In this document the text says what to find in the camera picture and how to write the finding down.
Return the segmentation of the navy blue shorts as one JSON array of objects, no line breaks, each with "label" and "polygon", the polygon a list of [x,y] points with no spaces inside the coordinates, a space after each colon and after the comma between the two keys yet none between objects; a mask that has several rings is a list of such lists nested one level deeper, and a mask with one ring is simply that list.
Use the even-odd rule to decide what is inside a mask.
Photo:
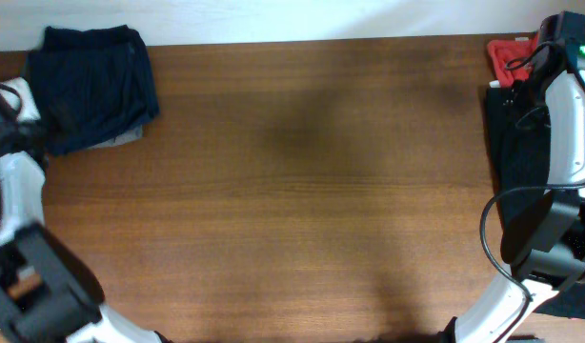
[{"label": "navy blue shorts", "polygon": [[25,77],[52,155],[111,141],[160,113],[147,47],[127,26],[47,27],[42,46],[28,54]]}]

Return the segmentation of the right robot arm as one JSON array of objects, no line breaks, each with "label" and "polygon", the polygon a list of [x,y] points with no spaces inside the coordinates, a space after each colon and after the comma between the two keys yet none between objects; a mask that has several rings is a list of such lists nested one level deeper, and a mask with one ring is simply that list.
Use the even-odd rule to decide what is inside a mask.
[{"label": "right robot arm", "polygon": [[585,284],[585,44],[541,43],[526,81],[486,93],[503,232],[486,256],[496,275],[442,342],[508,342],[530,313]]}]

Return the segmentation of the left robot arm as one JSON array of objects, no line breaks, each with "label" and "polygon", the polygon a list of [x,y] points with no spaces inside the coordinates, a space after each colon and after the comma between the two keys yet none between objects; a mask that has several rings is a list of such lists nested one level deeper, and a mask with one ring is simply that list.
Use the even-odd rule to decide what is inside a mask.
[{"label": "left robot arm", "polygon": [[163,343],[111,308],[93,273],[46,228],[41,130],[0,123],[0,333],[10,342]]}]

